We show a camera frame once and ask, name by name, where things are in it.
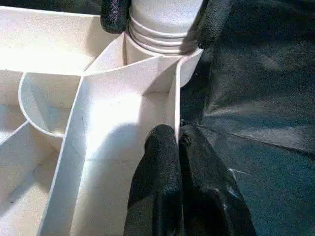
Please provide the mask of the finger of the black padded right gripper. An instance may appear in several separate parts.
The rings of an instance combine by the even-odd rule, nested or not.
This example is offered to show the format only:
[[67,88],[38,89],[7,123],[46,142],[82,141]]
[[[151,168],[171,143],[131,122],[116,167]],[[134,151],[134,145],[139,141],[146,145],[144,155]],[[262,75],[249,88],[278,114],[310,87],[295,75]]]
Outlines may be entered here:
[[126,30],[130,0],[102,0],[100,23],[108,33]]
[[221,35],[233,7],[231,0],[204,0],[188,34],[181,44],[182,53],[195,48],[208,49]]

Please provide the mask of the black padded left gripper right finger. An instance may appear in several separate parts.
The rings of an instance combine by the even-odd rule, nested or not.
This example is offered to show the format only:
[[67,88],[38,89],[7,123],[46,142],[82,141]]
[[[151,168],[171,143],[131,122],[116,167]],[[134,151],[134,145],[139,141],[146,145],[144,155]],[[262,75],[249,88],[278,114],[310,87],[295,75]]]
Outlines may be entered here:
[[244,197],[230,170],[195,125],[181,127],[184,226],[188,236],[254,236]]

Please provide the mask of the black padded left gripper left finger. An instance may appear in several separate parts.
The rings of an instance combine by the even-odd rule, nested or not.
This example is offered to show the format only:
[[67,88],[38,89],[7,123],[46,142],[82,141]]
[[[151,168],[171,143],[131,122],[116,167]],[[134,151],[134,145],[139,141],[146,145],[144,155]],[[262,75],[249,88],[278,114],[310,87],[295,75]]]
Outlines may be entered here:
[[133,175],[125,220],[126,236],[183,235],[183,192],[179,148],[171,126],[148,134]]

